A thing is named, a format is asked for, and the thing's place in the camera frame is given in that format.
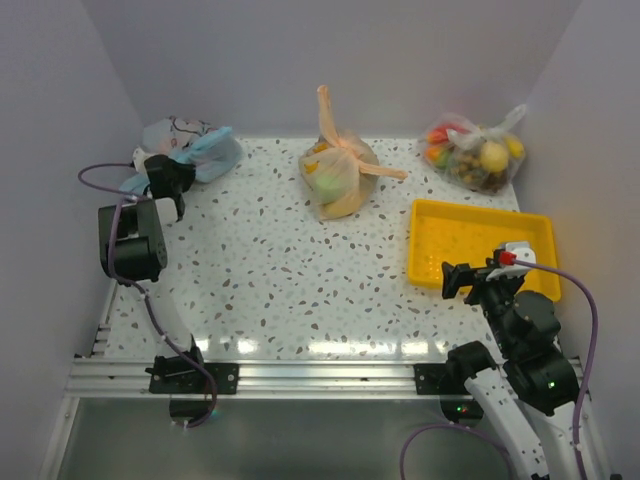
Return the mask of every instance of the white table surface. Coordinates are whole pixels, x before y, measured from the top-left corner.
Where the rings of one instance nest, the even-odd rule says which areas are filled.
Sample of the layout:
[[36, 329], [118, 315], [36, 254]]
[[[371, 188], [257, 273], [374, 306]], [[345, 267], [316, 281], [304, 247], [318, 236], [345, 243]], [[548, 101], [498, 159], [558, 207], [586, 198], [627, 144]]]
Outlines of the white table surface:
[[[315, 139], [239, 141], [240, 163], [194, 185], [183, 221], [165, 228], [163, 281], [205, 359], [441, 362], [472, 340], [500, 357], [479, 309], [408, 283], [409, 222], [416, 198], [515, 211], [512, 188], [472, 193], [441, 180], [415, 140], [365, 139], [409, 177], [381, 178], [358, 214], [321, 222], [297, 165]], [[153, 358], [145, 313], [123, 287], [109, 324], [106, 358]]]

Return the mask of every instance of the red connector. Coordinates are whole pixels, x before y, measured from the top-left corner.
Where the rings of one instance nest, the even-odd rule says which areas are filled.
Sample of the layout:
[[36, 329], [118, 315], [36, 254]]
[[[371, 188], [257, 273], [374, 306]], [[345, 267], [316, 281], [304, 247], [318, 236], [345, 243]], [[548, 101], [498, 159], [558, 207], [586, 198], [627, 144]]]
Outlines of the red connector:
[[516, 254], [511, 252], [501, 252], [498, 261], [500, 265], [513, 265], [516, 259]]

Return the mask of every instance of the yellow plastic tray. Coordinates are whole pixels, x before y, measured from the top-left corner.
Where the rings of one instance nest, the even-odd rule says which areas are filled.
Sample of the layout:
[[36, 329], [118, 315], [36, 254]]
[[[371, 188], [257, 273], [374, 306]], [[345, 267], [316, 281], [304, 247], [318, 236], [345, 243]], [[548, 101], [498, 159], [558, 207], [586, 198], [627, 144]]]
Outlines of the yellow plastic tray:
[[[409, 282], [442, 288], [442, 262], [486, 265], [486, 258], [504, 242], [527, 240], [538, 263], [557, 266], [551, 220], [542, 215], [418, 199], [411, 212]], [[557, 275], [533, 270], [522, 287], [560, 300]]]

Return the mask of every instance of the plastic bag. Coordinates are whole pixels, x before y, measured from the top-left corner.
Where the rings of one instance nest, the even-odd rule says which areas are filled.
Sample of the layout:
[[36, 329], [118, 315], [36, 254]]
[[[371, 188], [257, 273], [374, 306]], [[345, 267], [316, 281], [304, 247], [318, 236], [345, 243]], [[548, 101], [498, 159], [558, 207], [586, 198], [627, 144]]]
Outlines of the plastic bag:
[[380, 166], [371, 147], [353, 132], [338, 132], [329, 89], [318, 88], [320, 138], [298, 160], [300, 173], [311, 187], [322, 218], [340, 218], [357, 211], [376, 186], [378, 176], [403, 180], [403, 170]]
[[525, 158], [522, 142], [509, 133], [525, 112], [526, 106], [519, 105], [493, 128], [446, 113], [426, 134], [425, 157], [449, 181], [496, 194], [511, 182]]
[[209, 183], [231, 170], [242, 156], [242, 148], [232, 134], [231, 127], [215, 128], [207, 122], [176, 117], [149, 125], [142, 132], [143, 149], [134, 152], [139, 173], [126, 180], [120, 189], [142, 194], [149, 185], [144, 160], [158, 153], [178, 163], [195, 165], [196, 181]]

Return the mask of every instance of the white wall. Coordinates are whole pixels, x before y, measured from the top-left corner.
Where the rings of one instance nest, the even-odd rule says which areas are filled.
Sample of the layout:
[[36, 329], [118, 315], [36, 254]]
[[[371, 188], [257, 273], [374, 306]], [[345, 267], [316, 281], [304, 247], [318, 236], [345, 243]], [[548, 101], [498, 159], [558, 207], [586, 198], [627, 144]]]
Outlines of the white wall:
[[27, 480], [104, 302], [109, 198], [75, 173], [130, 158], [141, 123], [79, 1], [2, 2], [0, 45], [0, 478]]
[[[591, 391], [609, 452], [640, 471], [640, 3], [584, 0], [529, 98], [521, 206], [554, 221], [561, 266], [589, 285], [601, 327]], [[563, 345], [584, 358], [588, 308], [565, 286]]]
[[145, 123], [249, 133], [339, 123], [422, 132], [443, 108], [498, 121], [531, 92], [580, 0], [83, 0]]

